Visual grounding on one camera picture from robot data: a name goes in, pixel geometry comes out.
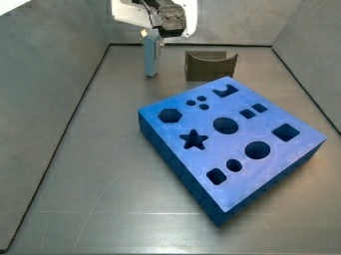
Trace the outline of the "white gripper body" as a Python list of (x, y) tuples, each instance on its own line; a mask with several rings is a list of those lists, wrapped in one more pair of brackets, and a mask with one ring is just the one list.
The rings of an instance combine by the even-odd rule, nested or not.
[[(197, 0), (172, 1), (185, 10), (186, 28), (181, 37), (188, 38), (196, 32), (199, 3)], [(112, 0), (112, 9), (117, 21), (141, 27), (142, 31), (148, 29), (160, 32), (153, 28), (148, 9), (140, 0)]]

